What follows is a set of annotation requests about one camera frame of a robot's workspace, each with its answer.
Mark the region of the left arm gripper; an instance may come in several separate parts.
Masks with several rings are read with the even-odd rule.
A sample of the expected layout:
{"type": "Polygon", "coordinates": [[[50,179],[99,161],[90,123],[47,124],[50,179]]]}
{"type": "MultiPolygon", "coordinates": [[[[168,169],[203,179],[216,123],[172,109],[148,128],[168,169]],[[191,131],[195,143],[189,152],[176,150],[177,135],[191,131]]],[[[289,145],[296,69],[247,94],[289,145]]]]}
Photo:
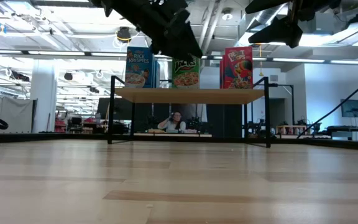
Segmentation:
{"type": "Polygon", "coordinates": [[[103,8],[108,17],[113,11],[152,38],[150,50],[179,60],[201,58],[203,52],[187,19],[190,13],[184,0],[90,0],[103,8]]]}

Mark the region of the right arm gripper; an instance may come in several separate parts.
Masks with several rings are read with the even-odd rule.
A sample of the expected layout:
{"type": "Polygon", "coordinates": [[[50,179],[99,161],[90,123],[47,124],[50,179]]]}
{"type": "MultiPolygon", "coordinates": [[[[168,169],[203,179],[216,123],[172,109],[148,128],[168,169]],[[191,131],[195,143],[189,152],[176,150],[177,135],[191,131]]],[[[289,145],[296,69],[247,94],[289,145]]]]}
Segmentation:
{"type": "MultiPolygon", "coordinates": [[[[245,12],[247,14],[256,13],[275,6],[290,2],[291,0],[252,0],[245,12]]],[[[298,26],[298,21],[310,21],[315,17],[315,13],[326,7],[337,8],[341,0],[293,0],[289,16],[282,19],[275,18],[273,22],[254,33],[248,38],[251,44],[267,44],[272,42],[284,43],[291,49],[299,45],[303,31],[298,26]]]]}

